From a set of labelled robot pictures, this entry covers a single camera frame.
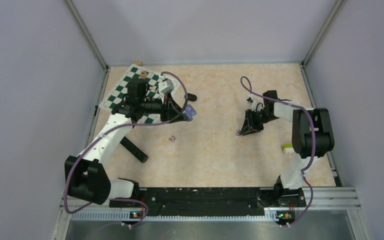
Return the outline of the grey purple charging case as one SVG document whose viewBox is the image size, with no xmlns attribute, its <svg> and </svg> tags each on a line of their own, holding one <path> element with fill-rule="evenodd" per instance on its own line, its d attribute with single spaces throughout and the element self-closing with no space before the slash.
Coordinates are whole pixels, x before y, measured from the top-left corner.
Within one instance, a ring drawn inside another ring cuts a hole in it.
<svg viewBox="0 0 384 240">
<path fill-rule="evenodd" d="M 187 122 L 191 122 L 194 116 L 197 115 L 197 112 L 192 105 L 188 104 L 183 111 L 183 115 L 186 117 Z"/>
</svg>

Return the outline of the black earbud charging case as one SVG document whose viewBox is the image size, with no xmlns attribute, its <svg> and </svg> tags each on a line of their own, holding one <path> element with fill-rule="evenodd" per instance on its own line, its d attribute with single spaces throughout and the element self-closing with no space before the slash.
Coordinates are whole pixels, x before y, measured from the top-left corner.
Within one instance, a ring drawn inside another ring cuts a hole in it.
<svg viewBox="0 0 384 240">
<path fill-rule="evenodd" d="M 185 99 L 186 99 L 187 101 L 195 102 L 195 101 L 198 99 L 198 97 L 197 97 L 195 94 L 193 94 L 193 93 L 188 93 L 188 94 L 185 96 Z"/>
</svg>

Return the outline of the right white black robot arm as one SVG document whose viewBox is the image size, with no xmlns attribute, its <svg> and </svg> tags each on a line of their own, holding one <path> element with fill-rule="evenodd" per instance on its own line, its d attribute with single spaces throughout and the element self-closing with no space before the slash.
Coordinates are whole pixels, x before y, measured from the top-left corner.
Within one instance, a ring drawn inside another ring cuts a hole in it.
<svg viewBox="0 0 384 240">
<path fill-rule="evenodd" d="M 277 119 L 292 124 L 291 145 L 293 159 L 280 175 L 273 188 L 273 200 L 287 206 L 302 190 L 304 179 L 320 158 L 335 145 L 329 111 L 326 108 L 306 109 L 286 99 L 278 98 L 276 90 L 262 95 L 263 101 L 249 98 L 252 107 L 245 111 L 239 136 L 259 133 L 264 125 Z"/>
</svg>

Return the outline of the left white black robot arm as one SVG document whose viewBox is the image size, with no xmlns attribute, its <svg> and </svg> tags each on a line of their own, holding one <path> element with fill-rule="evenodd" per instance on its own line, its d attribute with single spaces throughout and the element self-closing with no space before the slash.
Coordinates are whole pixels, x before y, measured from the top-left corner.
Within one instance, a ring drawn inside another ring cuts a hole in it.
<svg viewBox="0 0 384 240">
<path fill-rule="evenodd" d="M 134 126 L 140 125 L 145 114 L 160 116 L 159 125 L 190 122 L 196 110 L 185 103 L 179 106 L 173 99 L 173 83 L 164 78 L 158 83 L 159 96 L 148 96 L 150 86 L 145 79 L 133 78 L 126 85 L 127 93 L 122 96 L 108 117 L 102 130 L 78 155 L 69 156 L 64 163 L 65 197 L 73 197 L 101 205 L 106 200 L 121 198 L 129 207 L 140 202 L 140 193 L 128 179 L 110 179 L 106 173 L 113 152 Z"/>
</svg>

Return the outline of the green white toy brick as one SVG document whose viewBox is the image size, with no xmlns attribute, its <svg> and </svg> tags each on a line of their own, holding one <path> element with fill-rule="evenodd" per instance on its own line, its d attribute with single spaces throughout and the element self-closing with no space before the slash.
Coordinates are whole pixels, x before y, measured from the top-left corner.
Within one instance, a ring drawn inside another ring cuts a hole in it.
<svg viewBox="0 0 384 240">
<path fill-rule="evenodd" d="M 282 153 L 284 155 L 293 155 L 295 150 L 292 143 L 285 143 L 281 146 Z"/>
</svg>

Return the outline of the wooden chess piece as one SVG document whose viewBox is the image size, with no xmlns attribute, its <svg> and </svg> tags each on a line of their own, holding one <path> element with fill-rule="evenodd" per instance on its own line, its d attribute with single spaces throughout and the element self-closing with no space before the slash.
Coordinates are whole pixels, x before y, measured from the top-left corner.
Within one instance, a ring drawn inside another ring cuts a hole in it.
<svg viewBox="0 0 384 240">
<path fill-rule="evenodd" d="M 145 79 L 147 77 L 147 74 L 148 73 L 146 71 L 142 71 L 139 76 L 141 79 Z"/>
</svg>

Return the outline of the black cuboid bar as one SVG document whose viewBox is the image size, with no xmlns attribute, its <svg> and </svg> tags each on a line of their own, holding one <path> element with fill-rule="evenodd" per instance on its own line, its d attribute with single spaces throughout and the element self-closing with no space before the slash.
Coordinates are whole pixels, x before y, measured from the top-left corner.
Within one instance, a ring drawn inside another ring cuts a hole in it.
<svg viewBox="0 0 384 240">
<path fill-rule="evenodd" d="M 149 157 L 145 154 L 139 147 L 137 147 L 133 142 L 131 142 L 127 137 L 123 137 L 120 141 L 120 144 L 128 150 L 138 161 L 145 163 Z"/>
</svg>

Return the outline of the green white chessboard mat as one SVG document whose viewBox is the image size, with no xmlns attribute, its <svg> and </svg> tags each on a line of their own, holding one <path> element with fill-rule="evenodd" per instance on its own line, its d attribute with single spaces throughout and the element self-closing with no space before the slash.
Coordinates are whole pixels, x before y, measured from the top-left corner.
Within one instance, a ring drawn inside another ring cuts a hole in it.
<svg viewBox="0 0 384 240">
<path fill-rule="evenodd" d="M 145 79 L 140 78 L 142 71 L 147 72 Z M 171 93 L 160 95 L 158 83 L 169 79 L 174 85 Z M 174 99 L 174 93 L 183 84 L 165 73 L 155 72 L 132 64 L 109 94 L 104 97 L 99 107 L 110 112 L 105 128 L 119 125 L 156 126 L 171 124 L 161 121 L 165 99 Z"/>
</svg>

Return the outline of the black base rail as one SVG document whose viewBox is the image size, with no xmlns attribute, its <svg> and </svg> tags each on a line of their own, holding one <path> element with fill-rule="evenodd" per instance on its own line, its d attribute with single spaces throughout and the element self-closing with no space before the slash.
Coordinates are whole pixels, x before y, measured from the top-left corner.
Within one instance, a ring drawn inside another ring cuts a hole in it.
<svg viewBox="0 0 384 240">
<path fill-rule="evenodd" d="M 110 200 L 111 208 L 147 206 L 148 217 L 263 216 L 265 208 L 287 210 L 307 205 L 302 190 L 278 187 L 148 187 L 133 191 L 133 202 Z"/>
</svg>

